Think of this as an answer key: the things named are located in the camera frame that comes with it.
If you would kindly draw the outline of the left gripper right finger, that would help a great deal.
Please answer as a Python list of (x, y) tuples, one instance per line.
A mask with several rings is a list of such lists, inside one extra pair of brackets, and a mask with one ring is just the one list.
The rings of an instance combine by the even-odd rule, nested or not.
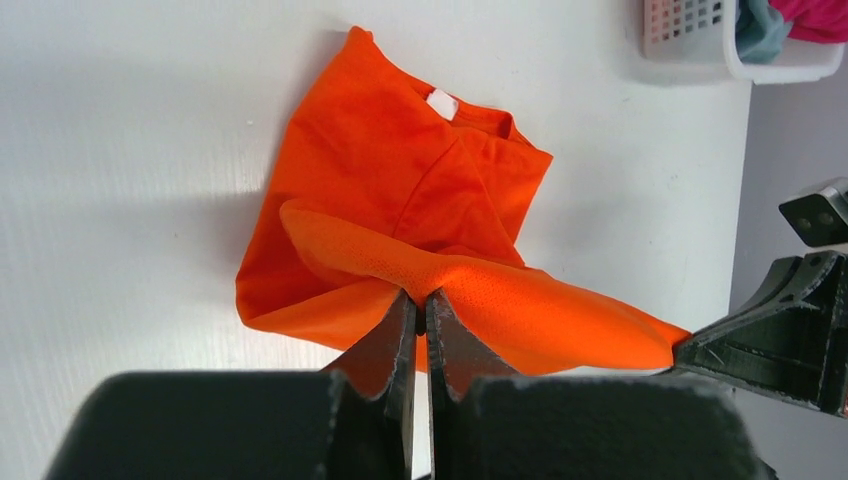
[(425, 306), (433, 479), (482, 479), (478, 382), (517, 370), (461, 321), (439, 289)]

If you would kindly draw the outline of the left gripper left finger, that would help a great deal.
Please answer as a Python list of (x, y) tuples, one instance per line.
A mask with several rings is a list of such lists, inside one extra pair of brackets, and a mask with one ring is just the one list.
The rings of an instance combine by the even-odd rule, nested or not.
[(411, 477), (417, 315), (400, 291), (380, 322), (324, 368), (335, 381), (328, 479)]

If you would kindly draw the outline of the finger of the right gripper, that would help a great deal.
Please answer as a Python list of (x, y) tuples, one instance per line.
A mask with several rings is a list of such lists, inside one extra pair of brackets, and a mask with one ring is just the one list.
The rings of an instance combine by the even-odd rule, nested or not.
[(827, 415), (847, 415), (847, 256), (775, 260), (736, 311), (673, 348), (692, 372)]

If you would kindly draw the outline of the orange t shirt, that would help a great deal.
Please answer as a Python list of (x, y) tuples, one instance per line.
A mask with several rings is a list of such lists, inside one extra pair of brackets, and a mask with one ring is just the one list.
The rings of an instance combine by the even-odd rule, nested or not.
[(659, 369), (687, 332), (527, 266), (515, 243), (551, 156), (512, 116), (392, 64), (353, 27), (293, 113), (235, 278), (249, 328), (345, 350), (398, 293), (443, 290), (462, 323), (529, 375)]

